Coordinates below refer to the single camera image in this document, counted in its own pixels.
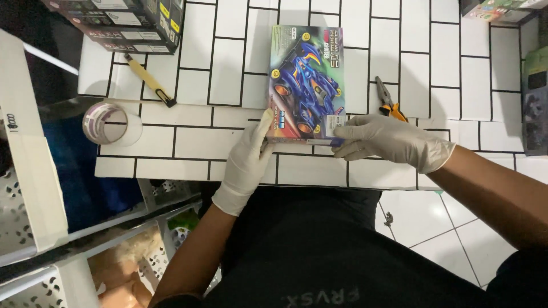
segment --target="orange-handled pliers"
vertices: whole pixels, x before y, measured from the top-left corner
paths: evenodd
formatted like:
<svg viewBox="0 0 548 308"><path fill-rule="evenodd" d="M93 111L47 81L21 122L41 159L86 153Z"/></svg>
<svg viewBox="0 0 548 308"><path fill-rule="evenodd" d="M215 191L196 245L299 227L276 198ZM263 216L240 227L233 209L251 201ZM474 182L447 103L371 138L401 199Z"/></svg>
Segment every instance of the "orange-handled pliers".
<svg viewBox="0 0 548 308"><path fill-rule="evenodd" d="M390 97L390 92L386 89L383 81L379 76L375 77L377 83L377 92L379 94L379 99L383 102L383 106L379 108L380 112L387 117L394 117L400 121L409 122L407 117L399 110L399 103L393 103L392 98Z"/></svg>

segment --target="latex glove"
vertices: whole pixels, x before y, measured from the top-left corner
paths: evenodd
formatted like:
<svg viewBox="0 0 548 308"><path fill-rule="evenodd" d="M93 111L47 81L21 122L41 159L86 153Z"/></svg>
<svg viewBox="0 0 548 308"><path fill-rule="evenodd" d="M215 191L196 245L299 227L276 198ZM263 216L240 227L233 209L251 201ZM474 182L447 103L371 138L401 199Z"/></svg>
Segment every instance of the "latex glove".
<svg viewBox="0 0 548 308"><path fill-rule="evenodd" d="M266 110L261 122L246 128L230 151L225 178L212 197L213 203L226 214L240 214L265 174L274 144L267 144L262 153L260 150L273 119L272 110Z"/></svg>
<svg viewBox="0 0 548 308"><path fill-rule="evenodd" d="M335 128L335 136L347 140L332 149L335 158L346 161L377 155L391 162L408 163L427 174L440 169L455 149L455 143L392 117L356 116L346 125Z"/></svg>

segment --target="forearm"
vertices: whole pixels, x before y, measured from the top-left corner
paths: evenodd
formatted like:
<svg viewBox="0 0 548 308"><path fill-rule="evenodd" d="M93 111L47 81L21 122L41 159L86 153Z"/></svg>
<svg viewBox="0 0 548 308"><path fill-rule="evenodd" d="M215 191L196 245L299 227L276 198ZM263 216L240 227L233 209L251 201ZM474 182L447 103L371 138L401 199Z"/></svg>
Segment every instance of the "forearm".
<svg viewBox="0 0 548 308"><path fill-rule="evenodd" d="M548 246L548 185L460 146L427 176L517 249Z"/></svg>
<svg viewBox="0 0 548 308"><path fill-rule="evenodd" d="M152 298L150 307L177 294L201 296L209 286L225 249L235 216L212 204L196 229L177 250Z"/></svg>

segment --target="tiled countertop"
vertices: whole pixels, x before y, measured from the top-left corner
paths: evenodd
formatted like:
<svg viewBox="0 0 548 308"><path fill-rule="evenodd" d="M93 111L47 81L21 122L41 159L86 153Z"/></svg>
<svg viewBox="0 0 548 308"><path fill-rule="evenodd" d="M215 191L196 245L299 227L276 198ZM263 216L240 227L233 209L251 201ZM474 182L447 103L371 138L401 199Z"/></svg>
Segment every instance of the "tiled countertop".
<svg viewBox="0 0 548 308"><path fill-rule="evenodd" d="M548 160L525 158L521 143L520 64L538 45L537 20L518 28L460 19L456 0L202 0L185 12L174 56L134 56L176 96L172 109L122 54L84 39L79 93L141 101L122 104L144 124L133 146L101 147L97 176L221 180L230 148L266 107L276 23L343 27L349 117L377 111L380 76L412 124L535 178L548 174ZM437 189L408 166L346 163L299 145L277 145L262 182Z"/></svg>

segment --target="packing tape roll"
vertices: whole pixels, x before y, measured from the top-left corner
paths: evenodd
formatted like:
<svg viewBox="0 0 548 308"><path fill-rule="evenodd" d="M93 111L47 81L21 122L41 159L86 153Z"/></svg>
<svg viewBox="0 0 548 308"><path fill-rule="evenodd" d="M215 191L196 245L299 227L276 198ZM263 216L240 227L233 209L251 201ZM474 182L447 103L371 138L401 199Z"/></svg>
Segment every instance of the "packing tape roll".
<svg viewBox="0 0 548 308"><path fill-rule="evenodd" d="M125 117L125 131L116 140L110 140L105 134L105 124L113 113L121 111ZM91 106L82 120L84 134L92 142L100 145L130 146L141 138L141 118L131 110L106 102Z"/></svg>

